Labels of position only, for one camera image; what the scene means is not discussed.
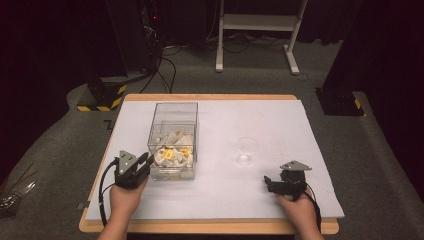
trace gray carpet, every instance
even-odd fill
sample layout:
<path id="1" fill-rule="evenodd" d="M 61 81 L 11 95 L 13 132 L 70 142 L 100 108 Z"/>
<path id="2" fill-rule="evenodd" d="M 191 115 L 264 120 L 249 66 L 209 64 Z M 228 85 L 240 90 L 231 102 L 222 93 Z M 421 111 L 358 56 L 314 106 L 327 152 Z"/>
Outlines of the gray carpet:
<path id="1" fill-rule="evenodd" d="M 232 51 L 243 48 L 229 43 L 225 46 Z M 281 45 L 224 52 L 222 73 L 215 72 L 214 50 L 182 48 L 169 55 L 178 51 L 170 48 L 164 55 L 169 55 L 167 58 L 177 67 L 174 93 L 293 94 L 302 100 L 346 214 L 339 221 L 339 233 L 326 239 L 424 239 L 423 203 L 397 163 L 365 94 L 354 93 L 365 117 L 325 116 L 321 110 L 314 88 L 322 86 L 339 47 L 297 43 L 294 54 L 299 76 L 291 75 Z M 164 61 L 160 72 L 170 82 L 172 66 Z M 138 93 L 146 82 L 129 84 L 125 93 Z M 89 195 L 111 134 L 105 121 L 113 124 L 119 109 L 77 111 L 76 103 L 84 88 L 77 87 L 68 94 L 69 112 L 28 149 L 11 173 L 9 184 L 34 163 L 28 172 L 37 173 L 16 189 L 31 181 L 36 187 L 24 196 L 16 217 L 0 219 L 1 239 L 96 238 L 97 234 L 79 230 L 82 210 L 78 204 Z M 156 76 L 144 92 L 164 93 L 160 77 Z M 159 237 L 141 235 L 140 239 Z"/>

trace transparent container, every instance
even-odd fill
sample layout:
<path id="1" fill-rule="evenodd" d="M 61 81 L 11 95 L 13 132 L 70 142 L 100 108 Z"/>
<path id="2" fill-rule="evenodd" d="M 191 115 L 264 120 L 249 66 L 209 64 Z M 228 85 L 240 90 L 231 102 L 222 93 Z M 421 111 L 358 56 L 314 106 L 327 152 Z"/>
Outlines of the transparent container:
<path id="1" fill-rule="evenodd" d="M 197 102 L 157 103 L 148 147 L 154 180 L 194 179 L 198 141 Z"/>

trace hand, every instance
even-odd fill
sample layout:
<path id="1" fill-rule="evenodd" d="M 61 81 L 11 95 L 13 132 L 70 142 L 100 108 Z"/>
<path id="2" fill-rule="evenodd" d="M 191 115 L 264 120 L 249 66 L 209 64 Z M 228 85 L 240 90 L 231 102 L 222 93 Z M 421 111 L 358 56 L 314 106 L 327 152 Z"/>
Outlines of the hand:
<path id="1" fill-rule="evenodd" d="M 294 202 L 279 194 L 275 196 L 290 221 L 296 226 L 301 239 L 324 239 L 317 227 L 314 205 L 304 193 Z"/>
<path id="2" fill-rule="evenodd" d="M 119 215 L 124 218 L 131 218 L 140 204 L 141 193 L 146 187 L 147 177 L 136 189 L 123 189 L 116 185 L 110 189 L 110 209 L 111 215 Z"/>
<path id="3" fill-rule="evenodd" d="M 123 240 L 127 237 L 128 224 L 132 214 L 140 204 L 141 193 L 146 187 L 147 177 L 136 189 L 123 189 L 112 186 L 110 189 L 110 217 L 106 227 L 100 233 L 98 239 Z"/>

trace wooden table edge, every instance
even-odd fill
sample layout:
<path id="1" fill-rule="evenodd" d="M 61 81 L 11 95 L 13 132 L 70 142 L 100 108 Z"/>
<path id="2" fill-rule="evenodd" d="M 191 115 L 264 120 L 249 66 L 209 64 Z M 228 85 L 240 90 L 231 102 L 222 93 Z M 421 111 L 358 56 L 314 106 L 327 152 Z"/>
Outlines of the wooden table edge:
<path id="1" fill-rule="evenodd" d="M 101 220 L 86 220 L 86 208 L 79 223 L 82 232 L 103 230 Z M 323 218 L 322 234 L 336 234 L 339 224 L 336 218 Z M 287 219 L 187 219 L 187 220 L 131 220 L 128 232 L 152 234 L 254 234 L 294 235 L 296 228 Z"/>
<path id="2" fill-rule="evenodd" d="M 124 101 L 172 100 L 297 100 L 294 95 L 279 94 L 128 94 Z"/>

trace black curtain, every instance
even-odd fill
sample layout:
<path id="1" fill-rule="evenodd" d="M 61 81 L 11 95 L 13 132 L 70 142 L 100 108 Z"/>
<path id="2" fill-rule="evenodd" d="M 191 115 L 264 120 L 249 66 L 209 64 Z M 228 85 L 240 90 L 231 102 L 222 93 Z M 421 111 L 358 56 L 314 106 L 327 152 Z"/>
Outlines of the black curtain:
<path id="1" fill-rule="evenodd" d="M 366 93 L 387 142 L 422 199 L 423 11 L 419 0 L 365 0 L 323 86 L 336 95 Z"/>
<path id="2" fill-rule="evenodd" d="M 298 40 L 323 44 L 344 40 L 349 33 L 362 0 L 309 0 Z"/>
<path id="3" fill-rule="evenodd" d="M 67 93 L 86 81 L 72 58 L 62 1 L 0 3 L 0 183 L 34 141 L 69 109 Z"/>

